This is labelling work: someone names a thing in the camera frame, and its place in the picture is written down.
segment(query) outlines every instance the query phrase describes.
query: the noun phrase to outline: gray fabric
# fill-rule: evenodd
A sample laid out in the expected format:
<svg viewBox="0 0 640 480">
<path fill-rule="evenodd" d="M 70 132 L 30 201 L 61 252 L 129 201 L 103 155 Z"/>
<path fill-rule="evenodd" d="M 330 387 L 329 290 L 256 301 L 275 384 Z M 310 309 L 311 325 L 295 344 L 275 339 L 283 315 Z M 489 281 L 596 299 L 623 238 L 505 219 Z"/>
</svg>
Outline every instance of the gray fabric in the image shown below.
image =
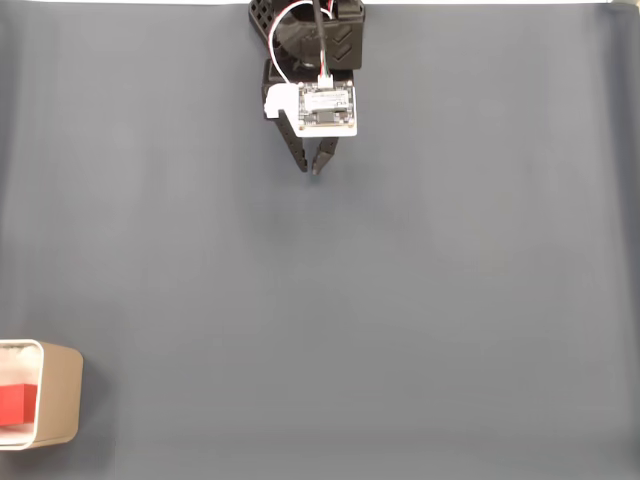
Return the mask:
<svg viewBox="0 0 640 480">
<path fill-rule="evenodd" d="M 635 9 L 370 7 L 320 178 L 244 7 L 0 15 L 0 336 L 86 359 L 1 478 L 637 478 Z"/>
</svg>

